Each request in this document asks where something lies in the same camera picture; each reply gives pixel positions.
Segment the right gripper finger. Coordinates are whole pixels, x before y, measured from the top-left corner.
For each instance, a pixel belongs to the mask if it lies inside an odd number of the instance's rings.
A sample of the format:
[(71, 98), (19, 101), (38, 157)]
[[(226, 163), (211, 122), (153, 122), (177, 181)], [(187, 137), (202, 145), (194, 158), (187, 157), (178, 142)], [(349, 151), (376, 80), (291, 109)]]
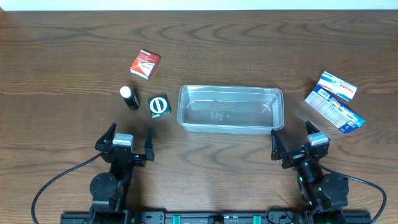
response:
[(317, 133), (317, 132), (321, 132), (310, 121), (306, 121), (305, 125), (306, 125), (306, 129), (307, 129), (308, 135), (309, 134), (313, 134), (313, 133)]
[(280, 140), (275, 129), (271, 131), (271, 137), (272, 137), (271, 159), (273, 161), (281, 160), (285, 157), (286, 148), (283, 145), (282, 141)]

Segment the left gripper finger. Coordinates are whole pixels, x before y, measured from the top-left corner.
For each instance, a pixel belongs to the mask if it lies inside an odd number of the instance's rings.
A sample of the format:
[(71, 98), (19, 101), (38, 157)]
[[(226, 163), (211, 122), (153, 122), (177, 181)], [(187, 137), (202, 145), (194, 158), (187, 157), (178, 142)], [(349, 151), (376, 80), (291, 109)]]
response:
[(147, 161), (153, 161), (155, 159), (151, 129), (148, 129), (147, 132), (146, 141), (144, 144), (144, 152)]
[(109, 129), (97, 140), (95, 149), (97, 151), (110, 151), (113, 148), (113, 139), (116, 130), (116, 123), (113, 123)]

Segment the blue Kool Fever box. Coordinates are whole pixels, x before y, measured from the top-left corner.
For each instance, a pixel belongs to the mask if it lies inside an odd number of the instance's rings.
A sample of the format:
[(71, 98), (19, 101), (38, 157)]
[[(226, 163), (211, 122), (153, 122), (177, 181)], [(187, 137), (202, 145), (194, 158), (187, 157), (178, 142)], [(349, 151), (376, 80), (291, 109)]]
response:
[(353, 132), (366, 122), (320, 86), (312, 90), (305, 102), (344, 134)]

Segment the dark bottle white cap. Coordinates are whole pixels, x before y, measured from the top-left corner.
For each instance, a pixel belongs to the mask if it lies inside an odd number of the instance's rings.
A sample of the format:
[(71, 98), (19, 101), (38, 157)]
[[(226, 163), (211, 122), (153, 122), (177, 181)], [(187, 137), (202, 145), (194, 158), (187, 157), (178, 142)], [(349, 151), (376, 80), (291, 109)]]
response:
[(135, 111), (139, 109), (139, 101), (130, 87), (123, 86), (119, 92), (130, 110)]

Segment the white blue Panadol box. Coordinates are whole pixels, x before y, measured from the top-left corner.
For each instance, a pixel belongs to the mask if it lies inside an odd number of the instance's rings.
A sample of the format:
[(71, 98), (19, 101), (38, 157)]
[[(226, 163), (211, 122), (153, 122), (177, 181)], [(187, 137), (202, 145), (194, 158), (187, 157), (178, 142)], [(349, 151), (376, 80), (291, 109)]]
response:
[(320, 75), (317, 85), (346, 101), (351, 101), (358, 89), (356, 86), (326, 71), (322, 72)]

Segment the red Panadol box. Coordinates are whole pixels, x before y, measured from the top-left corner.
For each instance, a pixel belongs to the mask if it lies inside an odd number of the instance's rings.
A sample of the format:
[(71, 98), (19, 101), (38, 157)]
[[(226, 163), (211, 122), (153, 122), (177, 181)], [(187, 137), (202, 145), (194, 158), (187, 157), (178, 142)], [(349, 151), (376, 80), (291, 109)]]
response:
[(138, 75), (146, 80), (149, 80), (155, 72), (160, 62), (160, 56), (148, 52), (144, 49), (140, 50), (137, 57), (130, 66), (132, 74)]

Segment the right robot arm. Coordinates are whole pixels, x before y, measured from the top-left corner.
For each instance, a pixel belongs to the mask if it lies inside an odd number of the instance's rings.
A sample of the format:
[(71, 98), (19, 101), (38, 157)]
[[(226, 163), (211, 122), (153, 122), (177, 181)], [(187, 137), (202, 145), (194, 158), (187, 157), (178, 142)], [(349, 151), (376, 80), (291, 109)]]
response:
[(295, 223), (345, 223), (341, 209), (348, 204), (348, 179), (341, 174), (324, 174), (319, 160), (328, 154), (330, 138), (311, 122), (305, 123), (307, 142), (295, 151), (286, 150), (276, 130), (271, 131), (273, 161), (297, 171), (297, 182), (307, 208), (294, 215)]

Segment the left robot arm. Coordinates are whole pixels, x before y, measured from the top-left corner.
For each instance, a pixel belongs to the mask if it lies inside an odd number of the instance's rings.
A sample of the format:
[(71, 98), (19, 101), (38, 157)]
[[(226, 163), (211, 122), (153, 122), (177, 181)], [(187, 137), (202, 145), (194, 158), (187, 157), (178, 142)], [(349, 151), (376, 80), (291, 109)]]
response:
[(155, 158), (152, 132), (148, 130), (144, 153), (136, 154), (134, 136), (116, 133), (116, 124), (97, 140), (95, 149), (111, 167), (108, 172), (98, 174), (90, 183), (93, 196), (90, 207), (89, 224), (97, 223), (139, 223), (139, 215), (126, 208), (132, 173), (135, 167), (144, 167), (147, 161)]

